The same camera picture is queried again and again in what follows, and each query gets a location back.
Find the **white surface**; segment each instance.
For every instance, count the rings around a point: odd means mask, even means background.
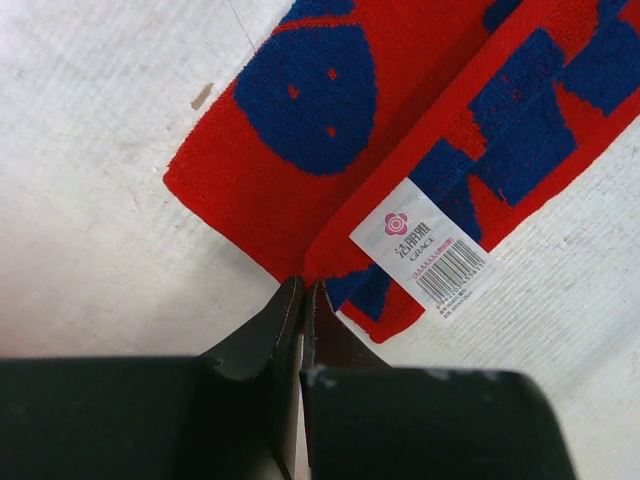
[[[288,3],[0,0],[0,356],[197,353],[263,305],[276,282],[161,176]],[[640,475],[637,145],[639,122],[496,249],[466,318],[377,347],[532,374],[584,479]]]

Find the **product label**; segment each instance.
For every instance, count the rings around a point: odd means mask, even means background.
[[[408,178],[350,238],[420,305],[448,321],[500,277],[489,254]]]

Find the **terry cloth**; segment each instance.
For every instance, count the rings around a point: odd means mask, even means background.
[[[408,176],[493,248],[640,111],[639,5],[299,0],[165,181],[384,341],[422,309],[351,231]]]

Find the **red flower logo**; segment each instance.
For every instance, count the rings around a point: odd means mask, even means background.
[[[409,219],[404,213],[390,213],[384,217],[384,231],[387,235],[404,235],[407,233],[407,221]]]

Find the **blue block pattern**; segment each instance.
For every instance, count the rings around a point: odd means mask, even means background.
[[[610,115],[640,86],[640,39],[636,31],[628,23],[611,20],[558,80],[568,91]]]
[[[482,23],[489,33],[495,32],[500,25],[522,3],[522,0],[496,0],[484,12]]]
[[[599,0],[597,7],[598,26],[604,26],[609,20],[612,20],[620,13],[620,10],[622,10],[622,7],[624,7],[628,1],[629,0]]]
[[[473,166],[473,160],[462,150],[440,139],[416,165],[409,178],[434,202],[460,181]]]
[[[367,270],[351,272],[344,277],[332,277],[325,281],[327,295],[334,310],[351,296],[351,294],[375,271],[377,265],[371,265]]]
[[[489,146],[536,100],[562,68],[564,53],[544,30],[535,30],[469,104]]]
[[[438,203],[438,207],[476,242],[482,240],[482,231],[476,220],[476,209],[471,201],[468,176],[449,191],[447,197]]]
[[[233,95],[260,140],[284,160],[311,174],[343,172],[368,145],[376,111],[364,31],[273,35],[238,75]]]
[[[297,0],[282,23],[308,17],[347,15],[355,8],[353,0]]]
[[[477,174],[511,206],[520,202],[576,148],[551,82],[476,167]]]
[[[374,322],[380,321],[382,309],[391,285],[391,277],[377,265],[373,266],[367,288],[359,288],[349,297],[351,303]]]

